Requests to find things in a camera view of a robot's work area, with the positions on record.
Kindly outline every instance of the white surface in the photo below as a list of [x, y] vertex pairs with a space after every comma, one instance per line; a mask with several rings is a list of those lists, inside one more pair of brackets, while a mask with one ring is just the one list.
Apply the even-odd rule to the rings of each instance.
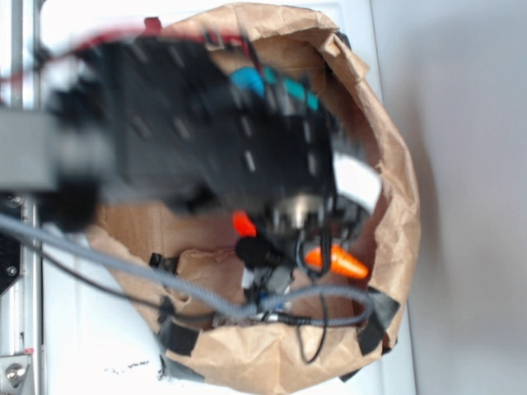
[[333, 171], [338, 194], [360, 203], [373, 214], [382, 189], [377, 172], [357, 158], [339, 152], [333, 154]]
[[[73, 40], [79, 40], [86, 30], [93, 30], [94, 26], [112, 26], [116, 21], [141, 25], [145, 16], [159, 16], [166, 25], [221, 3], [47, 0], [42, 14], [42, 37], [47, 45], [59, 49], [69, 46]], [[287, 3], [323, 11], [343, 26], [353, 50], [371, 65], [368, 81], [380, 96], [369, 1]], [[71, 257], [62, 258], [96, 280], [115, 285], [105, 270]], [[211, 388], [185, 381], [158, 381], [160, 362], [157, 346], [147, 325], [130, 304], [78, 284], [48, 265], [44, 270], [49, 395], [236, 393], [227, 388]], [[130, 365], [146, 361], [148, 363], [145, 365], [129, 368]], [[299, 394], [318, 393], [414, 394], [413, 360], [406, 315], [398, 345], [382, 360], [361, 370], [346, 384], [335, 379]]]
[[525, 393], [527, 2], [372, 3], [385, 105], [422, 197], [418, 393]]
[[[6, 76], [11, 71], [11, 23], [12, 7], [10, 2], [0, 1], [0, 76]], [[11, 98], [9, 84], [0, 86], [0, 96], [5, 100]]]

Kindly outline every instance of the screw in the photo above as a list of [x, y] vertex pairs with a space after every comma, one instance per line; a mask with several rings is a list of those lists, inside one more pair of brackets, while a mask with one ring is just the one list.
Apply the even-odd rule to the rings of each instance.
[[145, 53], [143, 48], [139, 46], [137, 42], [130, 45], [130, 49], [132, 50], [135, 57], [139, 60], [139, 62], [145, 64], [148, 63], [148, 55]]
[[180, 135], [183, 140], [190, 139], [190, 132], [187, 126], [184, 124], [183, 119], [175, 117], [172, 120], [172, 125], [175, 128], [175, 131]]
[[148, 127], [148, 125], [145, 123], [145, 121], [138, 115], [135, 115], [132, 118], [132, 125], [133, 128], [138, 132], [139, 136], [142, 137], [143, 140], [148, 140], [150, 137], [152, 137], [152, 130]]
[[316, 158], [316, 154], [313, 151], [307, 155], [307, 168], [310, 171], [311, 175], [313, 176], [318, 175], [319, 164]]
[[256, 171], [253, 154], [251, 154], [250, 151], [245, 151], [245, 164], [247, 165], [247, 170], [249, 170], [251, 173]]
[[16, 269], [16, 267], [10, 266], [7, 268], [6, 272], [8, 276], [13, 277], [13, 276], [16, 276], [16, 274], [18, 273], [18, 270]]
[[244, 134], [247, 137], [251, 137], [253, 135], [253, 131], [251, 129], [249, 119], [245, 115], [243, 115], [240, 118], [240, 121], [241, 121], [241, 128], [243, 129]]
[[174, 63], [178, 67], [180, 67], [180, 68], [184, 67], [183, 57], [181, 57], [181, 54], [180, 54], [180, 52], [178, 51], [178, 49], [176, 47], [169, 47], [168, 48], [168, 53], [169, 53], [170, 57], [172, 58], [172, 60], [174, 61]]

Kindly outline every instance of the brown paper bag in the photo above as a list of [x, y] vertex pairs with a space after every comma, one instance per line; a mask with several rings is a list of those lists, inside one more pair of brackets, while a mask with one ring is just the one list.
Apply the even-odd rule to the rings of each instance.
[[[241, 28], [263, 63], [292, 77], [309, 75], [312, 90], [364, 146], [384, 187], [352, 252], [372, 268], [368, 286], [375, 312], [365, 328], [330, 328], [320, 357], [311, 365], [302, 362], [296, 329], [285, 324], [211, 329], [207, 323], [193, 335], [188, 332], [192, 329], [170, 322], [177, 333], [171, 339], [175, 345], [166, 350], [166, 360], [173, 363], [167, 367], [182, 377], [266, 394], [292, 393], [357, 371], [395, 345], [417, 261], [419, 199], [408, 149], [364, 79], [367, 65], [345, 45], [336, 34], [338, 27], [322, 13], [237, 3], [176, 23], [162, 34], [201, 33], [203, 27], [231, 32]], [[221, 52], [212, 56], [225, 72], [245, 65], [233, 63]], [[243, 266], [232, 253], [236, 234], [228, 216], [180, 219], [162, 204], [150, 204], [102, 207], [96, 224], [87, 233], [92, 248], [143, 265], [152, 252], [180, 256], [180, 276], [220, 291], [230, 300], [243, 301]], [[153, 303], [169, 298], [183, 313], [209, 311], [206, 305], [160, 285], [123, 273], [114, 275], [130, 295]], [[301, 281], [297, 273], [296, 285]], [[344, 280], [327, 276], [324, 281]], [[159, 314], [136, 307], [152, 331], [160, 338], [165, 336]], [[295, 309], [319, 315], [317, 300], [297, 304]], [[348, 302], [337, 300], [330, 303], [329, 313], [344, 316], [352, 310]], [[302, 328], [308, 356], [315, 352], [320, 334], [320, 328]]]

